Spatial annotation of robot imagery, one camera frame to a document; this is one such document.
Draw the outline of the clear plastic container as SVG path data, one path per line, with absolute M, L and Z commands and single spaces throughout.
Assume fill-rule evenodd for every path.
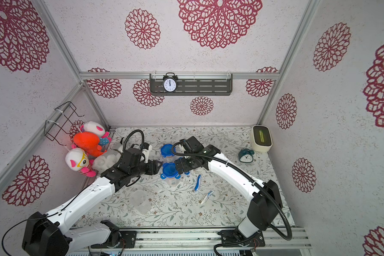
M 145 191 L 136 190 L 132 193 L 130 203 L 140 214 L 147 214 L 151 210 L 151 203 Z
M 180 179 L 176 178 L 166 178 L 165 182 L 170 186 L 170 187 L 177 187 L 178 184 L 180 183 Z
M 173 163 L 174 162 L 174 156 L 167 156 L 163 158 L 164 163 Z

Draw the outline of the blue container lid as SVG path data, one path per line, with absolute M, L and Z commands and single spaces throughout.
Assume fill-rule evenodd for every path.
M 170 178 L 180 179 L 181 175 L 178 173 L 175 163 L 164 163 L 161 179 Z

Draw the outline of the blue toothbrush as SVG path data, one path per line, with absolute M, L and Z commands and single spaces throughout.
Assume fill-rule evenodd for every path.
M 196 181 L 196 185 L 195 185 L 195 187 L 194 187 L 194 191 L 195 192 L 198 192 L 198 190 L 199 190 L 199 188 L 200 188 L 200 185 L 201 185 L 201 175 L 198 175 L 198 177 L 197 177 L 197 181 Z

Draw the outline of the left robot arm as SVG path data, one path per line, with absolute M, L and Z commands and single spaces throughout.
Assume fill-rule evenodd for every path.
M 109 220 L 94 227 L 71 230 L 80 217 L 141 175 L 158 174 L 163 163 L 148 160 L 139 149 L 129 148 L 112 167 L 75 197 L 46 214 L 31 215 L 26 223 L 22 248 L 30 256 L 65 256 L 84 247 L 118 246 L 119 228 Z

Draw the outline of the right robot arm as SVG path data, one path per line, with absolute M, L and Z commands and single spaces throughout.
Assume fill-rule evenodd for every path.
M 282 200 L 275 182 L 264 182 L 248 174 L 213 145 L 204 147 L 194 136 L 175 143 L 171 151 L 178 173 L 204 168 L 226 180 L 249 202 L 246 217 L 237 226 L 239 235 L 249 239 L 268 228 L 290 241 L 293 234 L 282 210 Z

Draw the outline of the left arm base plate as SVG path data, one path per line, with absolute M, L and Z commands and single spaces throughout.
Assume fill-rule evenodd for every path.
M 102 244 L 94 244 L 91 249 L 132 249 L 135 247 L 137 239 L 136 231 L 120 231 L 110 235 L 106 242 Z

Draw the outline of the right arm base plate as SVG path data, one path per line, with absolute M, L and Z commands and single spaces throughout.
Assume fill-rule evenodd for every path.
M 221 237 L 223 247 L 264 247 L 266 245 L 260 230 L 249 237 L 245 237 L 238 229 L 224 229 L 217 234 Z

